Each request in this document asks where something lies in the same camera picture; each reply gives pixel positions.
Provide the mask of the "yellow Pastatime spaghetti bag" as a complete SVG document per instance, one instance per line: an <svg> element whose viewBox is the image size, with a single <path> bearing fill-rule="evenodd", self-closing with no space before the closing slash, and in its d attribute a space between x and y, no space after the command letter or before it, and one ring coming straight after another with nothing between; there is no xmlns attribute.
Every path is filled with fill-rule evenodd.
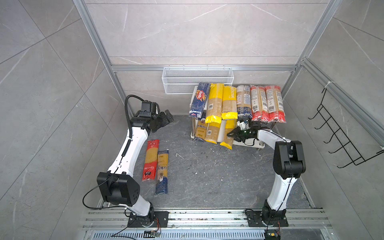
<svg viewBox="0 0 384 240"><path fill-rule="evenodd" d="M237 88L232 86L224 86L222 100L222 119L237 119Z"/></svg>

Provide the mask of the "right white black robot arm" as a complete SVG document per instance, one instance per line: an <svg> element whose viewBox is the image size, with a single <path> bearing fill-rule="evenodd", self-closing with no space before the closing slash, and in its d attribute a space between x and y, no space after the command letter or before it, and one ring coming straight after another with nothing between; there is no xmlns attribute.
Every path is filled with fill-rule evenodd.
<svg viewBox="0 0 384 240"><path fill-rule="evenodd" d="M247 139L258 140L274 150L275 180L272 191L260 212L245 212L250 219L250 226L287 226L286 207L290 192L297 179L306 171L302 143L286 139L262 126L252 126L244 130L237 126L226 133L226 136L242 143Z"/></svg>

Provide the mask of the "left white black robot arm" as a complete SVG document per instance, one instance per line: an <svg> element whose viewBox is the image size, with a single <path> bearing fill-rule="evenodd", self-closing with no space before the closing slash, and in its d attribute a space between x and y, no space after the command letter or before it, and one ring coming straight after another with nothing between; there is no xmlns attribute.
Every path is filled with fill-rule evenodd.
<svg viewBox="0 0 384 240"><path fill-rule="evenodd" d="M134 169L150 133L172 123L174 117L169 110L162 112L157 103L136 95L128 95L124 106L128 123L127 137L109 169L98 174L96 188L112 208L127 208L134 221L149 227L155 221L154 207L141 196L140 184L133 178Z"/></svg>

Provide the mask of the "blue Barilla spaghetti pack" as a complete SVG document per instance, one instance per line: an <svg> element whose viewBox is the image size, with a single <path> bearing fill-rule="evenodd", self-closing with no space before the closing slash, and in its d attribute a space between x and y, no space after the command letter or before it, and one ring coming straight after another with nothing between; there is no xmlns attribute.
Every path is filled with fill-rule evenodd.
<svg viewBox="0 0 384 240"><path fill-rule="evenodd" d="M190 106L189 116L201 119L203 112L208 101L209 92L210 92L210 83L199 83L194 91L192 97L192 103Z"/></svg>

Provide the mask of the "red label spaghetti bag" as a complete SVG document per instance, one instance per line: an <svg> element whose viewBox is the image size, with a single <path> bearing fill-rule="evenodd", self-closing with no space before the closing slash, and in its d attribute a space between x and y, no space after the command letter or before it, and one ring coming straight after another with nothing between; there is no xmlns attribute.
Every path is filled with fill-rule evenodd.
<svg viewBox="0 0 384 240"><path fill-rule="evenodd" d="M252 121L269 122L266 89L263 86L251 85Z"/></svg>

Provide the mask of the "Ankara blue spaghetti bag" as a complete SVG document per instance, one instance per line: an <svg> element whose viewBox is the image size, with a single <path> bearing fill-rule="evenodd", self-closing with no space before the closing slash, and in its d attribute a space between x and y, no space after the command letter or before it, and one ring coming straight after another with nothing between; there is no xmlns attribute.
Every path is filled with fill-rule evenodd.
<svg viewBox="0 0 384 240"><path fill-rule="evenodd" d="M168 193L169 150L158 153L157 183L155 195Z"/></svg>

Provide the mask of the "blue end spaghetti bag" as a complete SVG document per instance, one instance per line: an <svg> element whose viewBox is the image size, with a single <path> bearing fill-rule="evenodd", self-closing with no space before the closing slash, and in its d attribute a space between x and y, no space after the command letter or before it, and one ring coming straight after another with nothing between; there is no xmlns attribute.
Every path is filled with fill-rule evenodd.
<svg viewBox="0 0 384 240"><path fill-rule="evenodd" d="M247 85L237 86L237 112L238 118L251 118L251 88Z"/></svg>

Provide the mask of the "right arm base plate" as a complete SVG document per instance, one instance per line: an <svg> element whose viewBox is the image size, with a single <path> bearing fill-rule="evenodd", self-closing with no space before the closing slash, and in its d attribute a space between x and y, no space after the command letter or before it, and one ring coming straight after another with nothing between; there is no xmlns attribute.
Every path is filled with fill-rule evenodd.
<svg viewBox="0 0 384 240"><path fill-rule="evenodd" d="M245 210L249 227L288 227L286 210L283 211L254 211Z"/></svg>

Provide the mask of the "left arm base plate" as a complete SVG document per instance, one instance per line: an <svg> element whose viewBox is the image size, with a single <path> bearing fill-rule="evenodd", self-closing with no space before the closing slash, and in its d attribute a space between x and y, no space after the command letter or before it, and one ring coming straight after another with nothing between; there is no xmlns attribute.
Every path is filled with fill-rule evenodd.
<svg viewBox="0 0 384 240"><path fill-rule="evenodd" d="M134 214L130 214L128 227L129 228L156 228L160 225L160 228L166 228L168 226L169 221L169 212L165 211L155 211L149 212L149 214L145 217L136 216Z"/></svg>

